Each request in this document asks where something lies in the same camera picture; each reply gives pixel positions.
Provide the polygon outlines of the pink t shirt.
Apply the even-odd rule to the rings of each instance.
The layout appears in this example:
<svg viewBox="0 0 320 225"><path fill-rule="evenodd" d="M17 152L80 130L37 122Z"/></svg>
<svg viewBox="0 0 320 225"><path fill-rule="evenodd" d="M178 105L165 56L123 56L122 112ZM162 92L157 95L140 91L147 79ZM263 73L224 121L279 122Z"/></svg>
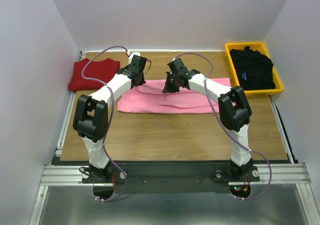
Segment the pink t shirt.
<svg viewBox="0 0 320 225"><path fill-rule="evenodd" d="M163 93L164 80L148 80L124 93L117 110L133 114L208 114L212 113L207 98L181 88L178 93Z"/></svg>

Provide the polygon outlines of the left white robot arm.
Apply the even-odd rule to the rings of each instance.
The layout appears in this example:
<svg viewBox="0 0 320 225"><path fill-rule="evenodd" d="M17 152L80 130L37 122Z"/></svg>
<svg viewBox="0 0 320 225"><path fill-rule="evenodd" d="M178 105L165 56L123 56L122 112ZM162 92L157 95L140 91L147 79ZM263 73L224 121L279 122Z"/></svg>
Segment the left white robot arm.
<svg viewBox="0 0 320 225"><path fill-rule="evenodd" d="M112 176L111 159L106 155L105 141L115 101L133 87L145 83L144 64L132 62L120 69L109 82L90 95L81 95L76 104L73 129L83 140L89 156L89 168L80 172L100 182Z"/></svg>

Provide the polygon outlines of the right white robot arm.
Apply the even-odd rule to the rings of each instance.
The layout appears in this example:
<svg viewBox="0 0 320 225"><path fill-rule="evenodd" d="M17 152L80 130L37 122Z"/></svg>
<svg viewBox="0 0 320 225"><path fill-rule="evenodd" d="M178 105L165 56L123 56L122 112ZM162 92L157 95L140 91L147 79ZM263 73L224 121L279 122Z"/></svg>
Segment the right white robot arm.
<svg viewBox="0 0 320 225"><path fill-rule="evenodd" d="M163 93L178 93L180 88L206 96L217 121L231 140L229 174L234 181L242 180L253 166L248 140L252 110L244 90L239 86L222 85L195 69L168 71Z"/></svg>

